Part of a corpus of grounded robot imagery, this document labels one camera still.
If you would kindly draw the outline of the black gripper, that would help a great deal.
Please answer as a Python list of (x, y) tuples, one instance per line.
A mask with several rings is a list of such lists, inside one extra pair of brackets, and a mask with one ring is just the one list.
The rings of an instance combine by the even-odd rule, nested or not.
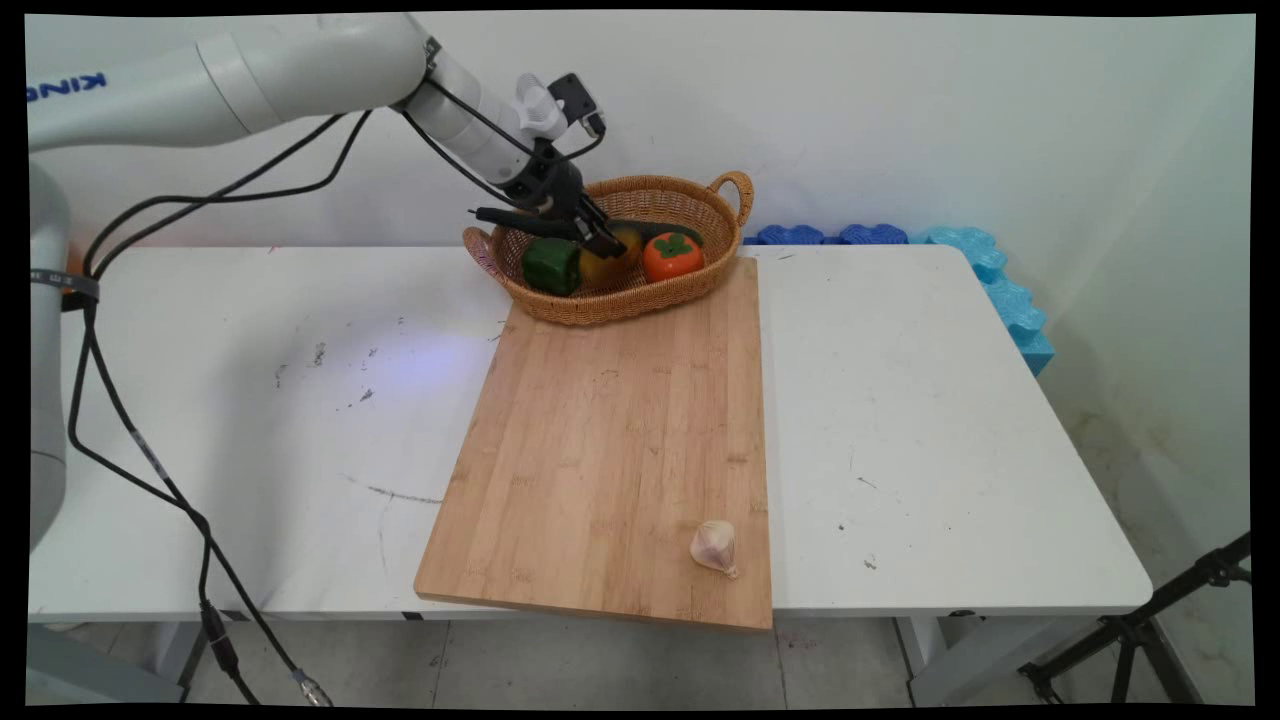
[(532, 237), (553, 237), (581, 245), (596, 258), (622, 258), (627, 246), (611, 231), (608, 215), (585, 197), (582, 174), (545, 138), (536, 138), (524, 164), (508, 181), (508, 200), (536, 215), (499, 208), (476, 208), (477, 222)]

